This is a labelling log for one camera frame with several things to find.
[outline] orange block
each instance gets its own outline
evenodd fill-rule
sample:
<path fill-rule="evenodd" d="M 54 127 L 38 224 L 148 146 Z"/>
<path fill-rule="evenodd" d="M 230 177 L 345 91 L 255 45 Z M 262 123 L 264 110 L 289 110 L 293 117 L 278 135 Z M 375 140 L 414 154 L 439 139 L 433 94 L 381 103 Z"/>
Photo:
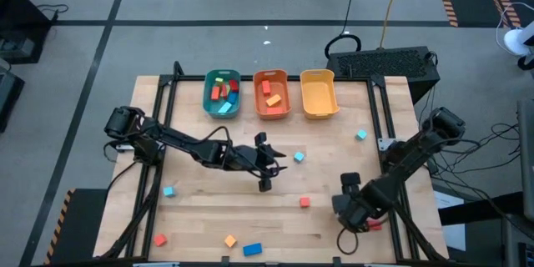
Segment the orange block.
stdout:
<path fill-rule="evenodd" d="M 237 242 L 237 240 L 234 238 L 233 235 L 229 234 L 228 237 L 224 239 L 224 242 L 226 243 L 226 245 L 228 245 L 228 247 L 232 247 L 234 246 L 235 242 Z"/>
<path fill-rule="evenodd" d="M 214 86 L 211 88 L 211 100 L 219 100 L 220 87 Z"/>
<path fill-rule="evenodd" d="M 270 95 L 270 83 L 269 83 L 269 80 L 264 80 L 261 82 L 261 86 L 264 90 L 264 95 L 267 96 L 267 95 Z"/>
<path fill-rule="evenodd" d="M 280 100 L 282 100 L 282 98 L 280 97 L 280 95 L 276 94 L 275 96 L 265 100 L 265 102 L 267 103 L 267 106 L 271 107 L 280 102 Z"/>
<path fill-rule="evenodd" d="M 158 234 L 157 236 L 154 237 L 154 243 L 156 244 L 156 246 L 159 247 L 167 243 L 167 237 L 165 237 L 164 234 Z"/>
<path fill-rule="evenodd" d="M 300 207 L 307 208 L 310 206 L 310 197 L 300 197 Z"/>

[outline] toy block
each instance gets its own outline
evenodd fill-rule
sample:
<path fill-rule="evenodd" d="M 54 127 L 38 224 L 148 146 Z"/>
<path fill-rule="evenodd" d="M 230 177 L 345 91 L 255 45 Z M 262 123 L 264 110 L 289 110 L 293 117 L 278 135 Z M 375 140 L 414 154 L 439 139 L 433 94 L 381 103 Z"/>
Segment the toy block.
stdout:
<path fill-rule="evenodd" d="M 303 159 L 304 159 L 304 155 L 300 152 L 296 153 L 295 156 L 293 157 L 293 160 L 297 163 L 302 162 Z"/>
<path fill-rule="evenodd" d="M 219 108 L 219 113 L 226 113 L 232 107 L 232 103 L 224 103 L 221 108 Z"/>
<path fill-rule="evenodd" d="M 300 207 L 307 208 L 310 206 L 310 197 L 300 197 Z"/>
<path fill-rule="evenodd" d="M 224 239 L 224 242 L 226 243 L 226 245 L 228 245 L 228 247 L 232 247 L 234 246 L 235 242 L 237 242 L 237 240 L 234 238 L 233 235 L 229 234 L 228 237 L 226 237 L 226 239 Z"/>
<path fill-rule="evenodd" d="M 226 84 L 220 86 L 220 96 L 224 99 L 228 97 L 228 90 L 226 89 Z"/>
<path fill-rule="evenodd" d="M 236 92 L 230 92 L 228 95 L 228 102 L 235 104 L 237 102 L 238 94 Z"/>
<path fill-rule="evenodd" d="M 243 247 L 244 256 L 261 254 L 261 243 L 251 244 Z"/>
<path fill-rule="evenodd" d="M 176 194 L 174 193 L 173 187 L 165 187 L 164 188 L 164 195 L 165 197 L 174 197 Z"/>
<path fill-rule="evenodd" d="M 264 90 L 264 95 L 269 96 L 270 95 L 270 83 L 269 80 L 264 80 L 261 82 L 261 87 Z"/>
<path fill-rule="evenodd" d="M 356 135 L 356 139 L 358 141 L 363 141 L 363 139 L 365 139 L 365 137 L 367 137 L 367 133 L 365 132 L 365 130 L 358 130 L 358 134 Z"/>
<path fill-rule="evenodd" d="M 211 100 L 219 100 L 220 95 L 220 87 L 212 87 L 211 88 Z"/>
<path fill-rule="evenodd" d="M 284 108 L 267 108 L 268 114 L 279 114 L 284 113 Z"/>
<path fill-rule="evenodd" d="M 239 85 L 237 84 L 237 81 L 235 81 L 234 79 L 230 79 L 228 83 L 230 84 L 230 91 L 232 92 L 239 91 Z"/>
<path fill-rule="evenodd" d="M 154 243 L 156 244 L 156 246 L 159 247 L 167 243 L 167 237 L 165 237 L 164 234 L 158 234 L 157 236 L 154 237 Z"/>
<path fill-rule="evenodd" d="M 280 95 L 276 94 L 275 96 L 267 99 L 265 102 L 267 103 L 268 106 L 271 107 L 277 104 L 278 102 L 280 102 L 280 100 L 282 100 L 282 98 L 280 97 Z"/>

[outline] white object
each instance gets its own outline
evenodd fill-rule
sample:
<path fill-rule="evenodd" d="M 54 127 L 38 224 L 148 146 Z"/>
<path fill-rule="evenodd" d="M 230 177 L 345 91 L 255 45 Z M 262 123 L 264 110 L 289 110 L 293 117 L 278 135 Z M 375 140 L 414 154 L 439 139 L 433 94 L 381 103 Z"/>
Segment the white object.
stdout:
<path fill-rule="evenodd" d="M 459 199 L 454 196 L 443 194 L 434 191 L 436 198 L 436 205 L 438 209 L 448 208 L 450 206 L 463 204 L 464 199 Z M 443 234 L 445 236 L 445 243 L 447 246 L 454 249 L 466 251 L 466 225 L 455 224 L 443 227 Z"/>

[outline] wooden tabletop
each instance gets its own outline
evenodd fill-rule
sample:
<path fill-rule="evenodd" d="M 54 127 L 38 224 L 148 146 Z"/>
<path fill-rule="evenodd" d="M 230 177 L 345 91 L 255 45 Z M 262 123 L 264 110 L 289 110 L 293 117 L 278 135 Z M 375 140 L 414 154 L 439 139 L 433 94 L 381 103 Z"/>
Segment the wooden tabletop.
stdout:
<path fill-rule="evenodd" d="M 150 114 L 157 82 L 158 77 L 138 77 L 131 105 Z M 161 184 L 174 186 L 178 195 L 166 198 L 160 191 L 154 234 L 165 234 L 168 242 L 162 247 L 153 244 L 149 259 L 220 261 L 221 256 L 228 255 L 233 262 L 329 263 L 333 256 L 340 256 L 344 263 L 395 262 L 388 224 L 381 231 L 358 234 L 360 246 L 353 255 L 343 255 L 335 245 L 342 227 L 335 219 L 330 198 L 341 193 L 340 174 L 358 172 L 362 184 L 380 175 L 365 83 L 336 82 L 340 111 L 330 119 L 308 120 L 303 115 L 300 83 L 290 82 L 292 111 L 287 118 L 275 121 L 263 121 L 256 115 L 251 82 L 241 83 L 241 108 L 236 118 L 212 119 L 202 108 L 203 85 L 204 82 L 179 82 L 173 128 L 202 138 L 225 125 L 234 145 L 254 145 L 254 136 L 265 131 L 268 143 L 288 156 L 279 159 L 280 165 L 288 168 L 272 180 L 272 190 L 260 193 L 258 179 L 248 173 L 206 169 L 187 154 L 168 149 Z M 386 85 L 396 135 L 408 139 L 418 129 L 406 79 L 386 78 Z M 386 136 L 378 90 L 375 94 Z M 364 141 L 355 139 L 359 129 L 368 133 Z M 222 134 L 214 137 L 224 138 Z M 305 155 L 300 164 L 293 161 L 297 151 Z M 132 156 L 131 153 L 118 156 L 114 175 L 130 164 Z M 109 193 L 95 255 L 105 252 L 130 221 L 139 171 L 137 167 L 127 172 Z M 428 171 L 419 169 L 406 188 L 413 220 L 436 250 L 448 257 Z M 310 197 L 309 208 L 299 206 L 301 196 Z M 140 254 L 144 229 L 143 223 L 139 226 L 135 254 Z M 404 256 L 409 258 L 404 226 L 400 232 Z M 228 234 L 238 241 L 232 249 L 224 244 Z M 354 236 L 348 232 L 341 239 L 347 250 L 354 247 L 354 242 Z M 242 247 L 253 243 L 262 244 L 263 254 L 244 257 Z"/>

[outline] power cord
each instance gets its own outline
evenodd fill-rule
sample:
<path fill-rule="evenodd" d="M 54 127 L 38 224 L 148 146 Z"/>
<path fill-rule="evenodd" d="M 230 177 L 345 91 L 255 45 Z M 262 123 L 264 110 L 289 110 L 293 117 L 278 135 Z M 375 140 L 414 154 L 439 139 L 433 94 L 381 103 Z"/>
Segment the power cord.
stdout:
<path fill-rule="evenodd" d="M 379 48 L 382 48 L 382 44 L 384 43 L 385 29 L 387 28 L 387 20 L 390 17 L 391 4 L 393 4 L 393 0 L 390 0 L 390 3 L 387 5 L 387 11 L 385 12 L 384 18 L 384 26 L 382 27 L 382 38 L 380 38 Z"/>

